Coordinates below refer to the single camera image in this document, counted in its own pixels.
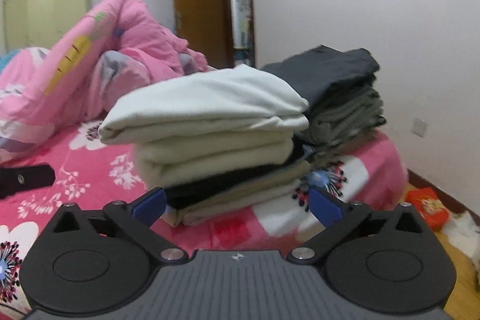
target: logo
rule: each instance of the logo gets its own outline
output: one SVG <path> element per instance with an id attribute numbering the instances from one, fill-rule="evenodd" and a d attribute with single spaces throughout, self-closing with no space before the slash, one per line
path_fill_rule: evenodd
<path id="1" fill-rule="evenodd" d="M 236 254 L 233 254 L 232 255 L 232 259 L 233 260 L 236 260 L 237 262 L 239 262 L 240 260 L 242 260 L 244 258 L 244 256 L 241 254 L 241 253 L 236 253 Z"/>

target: stack of folded clothes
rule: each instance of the stack of folded clothes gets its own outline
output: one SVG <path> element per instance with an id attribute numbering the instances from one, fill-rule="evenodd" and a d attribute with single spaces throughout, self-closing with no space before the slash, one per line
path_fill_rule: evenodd
<path id="1" fill-rule="evenodd" d="M 371 140 L 372 129 L 386 123 L 383 101 L 372 87 L 379 69 L 366 49 L 339 52 L 320 46 L 262 70 L 285 80 L 309 102 L 310 126 L 296 136 L 318 166 L 351 150 L 350 145 Z"/>
<path id="2" fill-rule="evenodd" d="M 241 65 L 193 74 L 123 96 L 99 129 L 105 144 L 135 144 L 148 187 L 165 189 L 171 225 L 295 190 L 310 165 L 295 131 L 308 108 L 285 81 Z"/>

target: pile of dark clothes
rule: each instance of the pile of dark clothes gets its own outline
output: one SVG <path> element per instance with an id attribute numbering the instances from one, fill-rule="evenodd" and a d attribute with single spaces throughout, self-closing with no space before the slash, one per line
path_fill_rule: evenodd
<path id="1" fill-rule="evenodd" d="M 310 126 L 296 137 L 317 166 L 372 140 L 374 128 L 386 123 L 373 88 L 379 69 L 366 49 L 340 52 L 323 45 L 262 68 L 309 102 Z"/>

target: yellow cabinet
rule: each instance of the yellow cabinet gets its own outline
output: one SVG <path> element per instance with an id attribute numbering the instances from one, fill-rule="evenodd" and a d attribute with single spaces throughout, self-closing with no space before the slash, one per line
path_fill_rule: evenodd
<path id="1" fill-rule="evenodd" d="M 4 0 L 7 50 L 51 48 L 90 7 L 90 0 Z"/>

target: baseboard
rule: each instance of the baseboard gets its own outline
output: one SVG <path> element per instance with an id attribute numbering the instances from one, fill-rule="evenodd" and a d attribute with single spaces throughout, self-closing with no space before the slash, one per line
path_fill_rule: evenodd
<path id="1" fill-rule="evenodd" d="M 478 214 L 476 214 L 471 209 L 467 208 L 464 204 L 462 204 L 460 201 L 457 201 L 455 198 L 448 195 L 443 190 L 440 190 L 433 183 L 421 177 L 412 170 L 409 170 L 409 183 L 418 188 L 431 187 L 437 194 L 438 198 L 441 200 L 442 204 L 445 205 L 447 209 L 451 210 L 453 213 L 456 214 L 463 213 L 464 211 L 469 211 L 473 219 L 475 220 L 477 226 L 480 226 L 480 216 Z"/>

